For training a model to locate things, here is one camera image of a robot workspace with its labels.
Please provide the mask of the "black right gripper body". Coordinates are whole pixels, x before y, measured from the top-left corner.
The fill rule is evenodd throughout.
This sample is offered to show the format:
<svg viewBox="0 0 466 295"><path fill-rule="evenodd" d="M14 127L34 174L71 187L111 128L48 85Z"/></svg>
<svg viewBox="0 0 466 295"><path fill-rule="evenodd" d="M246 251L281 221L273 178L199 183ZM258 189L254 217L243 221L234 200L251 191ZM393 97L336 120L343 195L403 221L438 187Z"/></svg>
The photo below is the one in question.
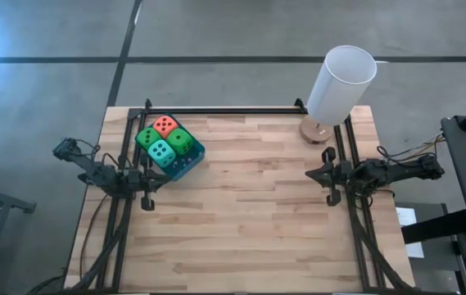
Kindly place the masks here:
<svg viewBox="0 0 466 295"><path fill-rule="evenodd" d="M306 171L305 175L323 188L348 185L355 181L354 169L349 161L340 161L338 164L328 162L318 169Z"/></svg>

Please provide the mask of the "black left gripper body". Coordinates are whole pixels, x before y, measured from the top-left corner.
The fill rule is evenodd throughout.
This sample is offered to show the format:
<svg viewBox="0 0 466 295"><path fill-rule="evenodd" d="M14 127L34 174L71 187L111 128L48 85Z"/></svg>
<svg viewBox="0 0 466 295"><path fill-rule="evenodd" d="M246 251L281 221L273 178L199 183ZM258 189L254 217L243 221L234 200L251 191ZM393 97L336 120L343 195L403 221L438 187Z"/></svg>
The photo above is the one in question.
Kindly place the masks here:
<svg viewBox="0 0 466 295"><path fill-rule="evenodd" d="M133 194L136 192L155 193L164 184L171 181L168 175L161 175L154 170L127 169L125 172L125 193Z"/></svg>

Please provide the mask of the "large teal foam die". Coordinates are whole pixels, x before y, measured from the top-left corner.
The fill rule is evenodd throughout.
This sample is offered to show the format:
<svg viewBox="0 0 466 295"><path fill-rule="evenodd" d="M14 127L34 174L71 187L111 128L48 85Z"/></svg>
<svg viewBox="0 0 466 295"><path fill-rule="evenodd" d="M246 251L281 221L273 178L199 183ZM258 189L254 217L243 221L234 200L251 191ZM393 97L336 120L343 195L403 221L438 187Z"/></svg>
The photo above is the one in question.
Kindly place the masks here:
<svg viewBox="0 0 466 295"><path fill-rule="evenodd" d="M148 149L148 155L159 167L167 167L176 158L173 148L163 139L155 141Z"/></svg>

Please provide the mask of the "large green foam die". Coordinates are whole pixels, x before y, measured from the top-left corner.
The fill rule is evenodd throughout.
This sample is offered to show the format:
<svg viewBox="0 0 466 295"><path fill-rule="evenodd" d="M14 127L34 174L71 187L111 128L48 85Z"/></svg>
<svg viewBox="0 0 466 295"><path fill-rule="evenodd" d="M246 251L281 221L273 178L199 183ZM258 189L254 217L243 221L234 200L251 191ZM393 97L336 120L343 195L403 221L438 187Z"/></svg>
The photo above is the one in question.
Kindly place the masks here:
<svg viewBox="0 0 466 295"><path fill-rule="evenodd" d="M169 134L166 142L178 155L184 155L191 149L193 138L185 129L176 128Z"/></svg>
<svg viewBox="0 0 466 295"><path fill-rule="evenodd" d="M146 129L141 130L135 136L136 144L141 147L143 150L147 151L149 147L156 141L162 139L160 134L152 127L147 127Z"/></svg>

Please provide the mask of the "large orange foam die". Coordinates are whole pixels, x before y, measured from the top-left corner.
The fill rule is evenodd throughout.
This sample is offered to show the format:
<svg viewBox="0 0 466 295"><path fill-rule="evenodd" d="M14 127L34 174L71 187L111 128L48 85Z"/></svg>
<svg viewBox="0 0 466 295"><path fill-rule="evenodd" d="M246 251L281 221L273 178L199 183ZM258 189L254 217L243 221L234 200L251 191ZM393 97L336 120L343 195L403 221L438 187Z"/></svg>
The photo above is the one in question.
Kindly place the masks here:
<svg viewBox="0 0 466 295"><path fill-rule="evenodd" d="M152 127L162 138L167 138L179 125L172 116L163 115L155 120Z"/></svg>

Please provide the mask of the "blue plastic bin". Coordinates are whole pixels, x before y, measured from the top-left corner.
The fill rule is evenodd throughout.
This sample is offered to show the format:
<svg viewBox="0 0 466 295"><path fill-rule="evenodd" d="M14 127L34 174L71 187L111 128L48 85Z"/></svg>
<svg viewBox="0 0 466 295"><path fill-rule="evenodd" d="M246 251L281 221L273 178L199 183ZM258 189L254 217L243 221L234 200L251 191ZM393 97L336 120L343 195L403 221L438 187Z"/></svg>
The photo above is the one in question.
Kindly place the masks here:
<svg viewBox="0 0 466 295"><path fill-rule="evenodd" d="M184 155L178 155L176 153L176 158L174 159L174 161L168 165L167 167L159 167L160 170L165 174L165 175L168 175L171 177L171 179L173 181L177 181L178 179L182 178L184 175L186 175L193 167L195 167L196 165L198 165L205 157L205 152L206 152L206 149L205 147L182 125L181 122L179 122L174 116L172 116L178 123L179 127L178 128L181 128L181 129L185 129L193 138L193 145L191 147L191 149ZM155 122L155 120L148 126L148 127L152 127L153 123ZM186 162L186 158L191 158L192 161L187 163ZM180 162L181 161L184 161L185 162L185 166L181 166L180 165ZM173 164L178 164L178 168L177 169L174 169L173 168Z"/></svg>

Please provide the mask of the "white paper sheet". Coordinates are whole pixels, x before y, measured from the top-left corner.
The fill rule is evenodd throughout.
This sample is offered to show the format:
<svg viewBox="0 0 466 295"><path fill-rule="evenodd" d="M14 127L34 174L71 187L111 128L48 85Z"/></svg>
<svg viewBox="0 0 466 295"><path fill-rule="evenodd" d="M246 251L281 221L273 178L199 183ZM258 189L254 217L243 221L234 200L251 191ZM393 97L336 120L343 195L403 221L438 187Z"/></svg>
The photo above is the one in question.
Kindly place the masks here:
<svg viewBox="0 0 466 295"><path fill-rule="evenodd" d="M417 223L415 210L413 208L397 207L396 213L401 227ZM407 243L405 247L409 258L424 258L423 246L421 242Z"/></svg>

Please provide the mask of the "black flat bar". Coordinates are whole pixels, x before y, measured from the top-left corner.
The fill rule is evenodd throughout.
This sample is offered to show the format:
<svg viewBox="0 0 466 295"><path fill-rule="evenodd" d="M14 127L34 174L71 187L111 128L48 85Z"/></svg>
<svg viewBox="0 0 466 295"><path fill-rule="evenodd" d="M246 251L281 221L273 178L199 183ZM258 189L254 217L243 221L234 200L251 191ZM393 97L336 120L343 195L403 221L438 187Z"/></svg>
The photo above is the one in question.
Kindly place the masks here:
<svg viewBox="0 0 466 295"><path fill-rule="evenodd" d="M401 228L405 244L418 243L433 238L466 234L466 209L406 225Z"/></svg>

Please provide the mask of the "black aluminium rig frame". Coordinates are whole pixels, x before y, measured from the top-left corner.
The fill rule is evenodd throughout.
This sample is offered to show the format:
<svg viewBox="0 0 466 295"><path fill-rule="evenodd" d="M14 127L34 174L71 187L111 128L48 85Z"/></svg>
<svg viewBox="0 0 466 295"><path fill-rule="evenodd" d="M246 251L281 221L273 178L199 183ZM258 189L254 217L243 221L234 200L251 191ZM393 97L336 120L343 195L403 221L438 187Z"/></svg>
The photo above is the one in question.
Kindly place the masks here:
<svg viewBox="0 0 466 295"><path fill-rule="evenodd" d="M109 221L128 214L124 253L113 252L101 293L330 293L374 279L359 261L345 202L328 206L328 190L305 172L322 147L299 135L299 107L176 107L173 115L204 145L204 159L154 195L111 205L87 190L63 289L78 295L81 270L102 250Z"/></svg>

